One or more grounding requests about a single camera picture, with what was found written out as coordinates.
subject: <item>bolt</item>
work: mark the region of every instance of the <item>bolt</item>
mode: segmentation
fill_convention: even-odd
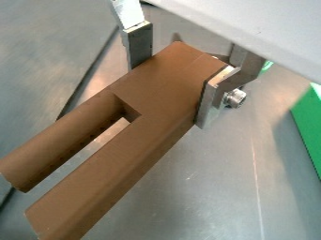
[[[246,93],[238,88],[226,94],[225,104],[231,108],[238,109],[246,100]]]

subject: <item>metal bracket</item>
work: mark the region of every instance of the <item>metal bracket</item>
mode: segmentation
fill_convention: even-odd
[[[205,82],[194,120],[199,128],[209,126],[226,105],[231,105],[233,108],[241,106],[246,94],[238,88],[257,78],[265,62],[265,58],[238,45],[233,46],[230,65]]]
[[[146,21],[138,0],[110,0],[127,50],[128,69],[134,69],[152,55],[152,24]]]

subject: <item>white panel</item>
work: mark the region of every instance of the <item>white panel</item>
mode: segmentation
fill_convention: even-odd
[[[321,83],[321,1],[148,2]]]

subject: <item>gray surface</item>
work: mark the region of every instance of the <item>gray surface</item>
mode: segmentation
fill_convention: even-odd
[[[148,0],[321,83],[317,0]]]
[[[158,40],[168,42],[171,26],[160,27]],[[126,71],[118,37],[73,105]],[[320,239],[321,183],[289,112],[308,84],[273,66],[247,85],[245,105],[221,112],[206,131],[190,130],[83,239]],[[36,239],[24,210],[127,124],[122,120],[31,193],[13,193],[0,212],[1,240]]]
[[[114,28],[104,0],[0,1],[0,157],[55,121]]]

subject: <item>green panel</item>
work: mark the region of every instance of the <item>green panel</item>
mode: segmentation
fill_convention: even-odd
[[[321,179],[321,86],[318,84],[310,84],[308,92],[290,111]]]

